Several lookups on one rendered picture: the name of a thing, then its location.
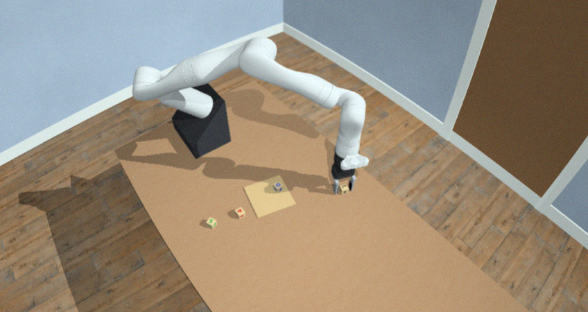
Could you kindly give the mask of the tan flat mat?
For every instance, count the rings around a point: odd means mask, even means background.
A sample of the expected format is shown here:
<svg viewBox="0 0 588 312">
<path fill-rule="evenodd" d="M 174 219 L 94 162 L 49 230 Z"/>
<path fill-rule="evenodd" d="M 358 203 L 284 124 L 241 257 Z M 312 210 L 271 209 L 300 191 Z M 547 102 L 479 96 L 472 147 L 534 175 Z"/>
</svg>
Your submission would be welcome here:
<svg viewBox="0 0 588 312">
<path fill-rule="evenodd" d="M 283 190 L 277 193 L 273 184 L 280 182 Z M 258 218 L 296 205 L 280 175 L 244 187 Z"/>
</svg>

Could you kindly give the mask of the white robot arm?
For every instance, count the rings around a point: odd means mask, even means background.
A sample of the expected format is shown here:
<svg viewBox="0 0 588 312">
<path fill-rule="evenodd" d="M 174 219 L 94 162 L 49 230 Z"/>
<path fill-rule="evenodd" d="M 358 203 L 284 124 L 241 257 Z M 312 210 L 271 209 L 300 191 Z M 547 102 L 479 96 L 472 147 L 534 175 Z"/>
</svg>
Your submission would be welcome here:
<svg viewBox="0 0 588 312">
<path fill-rule="evenodd" d="M 254 37 L 225 49 L 187 58 L 167 75 L 152 67 L 139 67 L 135 71 L 132 96 L 138 101 L 158 98 L 165 105 L 203 119 L 211 112 L 213 100 L 192 87 L 205 85 L 241 68 L 253 78 L 288 89 L 326 109 L 335 105 L 342 107 L 338 142 L 349 148 L 357 146 L 365 120 L 364 99 L 313 74 L 281 66 L 274 61 L 276 54 L 277 47 L 272 40 Z"/>
</svg>

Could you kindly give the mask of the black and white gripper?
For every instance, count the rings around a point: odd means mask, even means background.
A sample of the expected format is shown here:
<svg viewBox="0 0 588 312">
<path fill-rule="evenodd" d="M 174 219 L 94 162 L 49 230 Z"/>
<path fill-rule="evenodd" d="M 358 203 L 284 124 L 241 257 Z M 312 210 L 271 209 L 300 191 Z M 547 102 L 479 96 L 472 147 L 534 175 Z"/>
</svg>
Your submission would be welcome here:
<svg viewBox="0 0 588 312">
<path fill-rule="evenodd" d="M 355 168 L 367 166 L 369 159 L 358 154 L 359 144 L 355 147 L 349 148 L 342 146 L 338 142 L 338 139 L 336 141 L 334 152 L 334 164 L 331 167 L 331 175 L 334 179 L 334 193 L 338 193 L 338 180 L 346 177 L 351 177 L 349 181 L 349 189 L 352 191 L 354 187 L 354 181 L 356 180 L 354 175 Z"/>
</svg>

